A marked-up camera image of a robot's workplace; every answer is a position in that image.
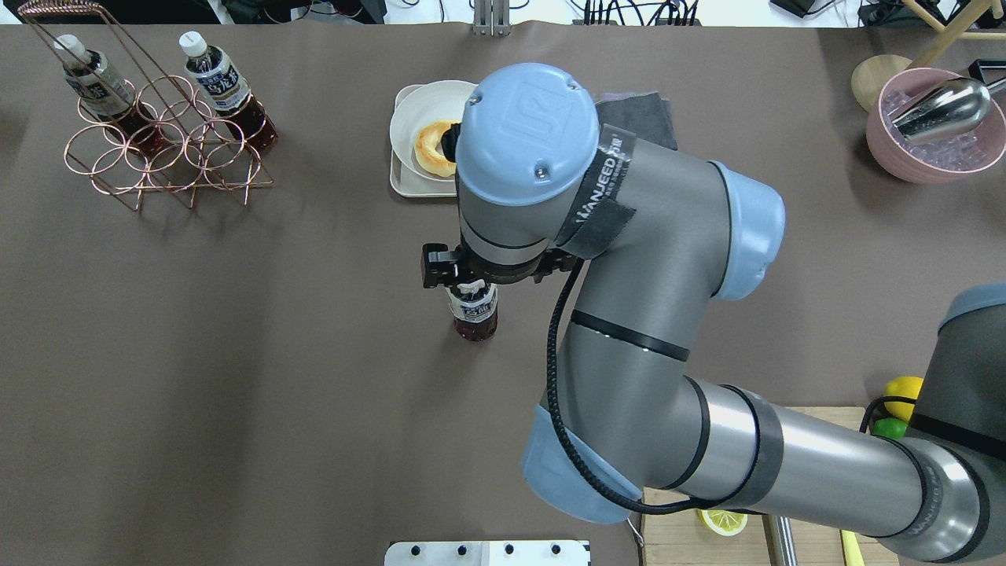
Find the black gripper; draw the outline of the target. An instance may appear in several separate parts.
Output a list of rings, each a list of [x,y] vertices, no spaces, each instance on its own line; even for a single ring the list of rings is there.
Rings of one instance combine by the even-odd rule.
[[[578,262],[572,254],[547,248],[538,257],[516,265],[493,263],[476,255],[470,248],[427,243],[421,249],[423,287],[457,287],[464,282],[483,280],[496,285],[512,285],[531,278],[540,282],[553,272],[569,272]]]

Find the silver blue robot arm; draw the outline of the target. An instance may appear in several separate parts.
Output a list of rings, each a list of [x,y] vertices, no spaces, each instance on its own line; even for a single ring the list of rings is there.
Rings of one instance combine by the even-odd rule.
[[[709,302],[777,257],[775,189],[602,123],[540,62],[478,83],[446,149],[461,243],[424,245],[424,287],[569,272],[523,456],[539,498],[599,524],[726,509],[928,563],[1003,554],[1003,282],[949,306],[905,437],[867,435],[684,373]]]

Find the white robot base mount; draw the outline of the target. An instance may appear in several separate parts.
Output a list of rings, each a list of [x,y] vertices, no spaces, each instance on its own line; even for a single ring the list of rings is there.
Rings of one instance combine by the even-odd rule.
[[[407,541],[389,546],[384,565],[590,565],[588,541],[574,538]]]

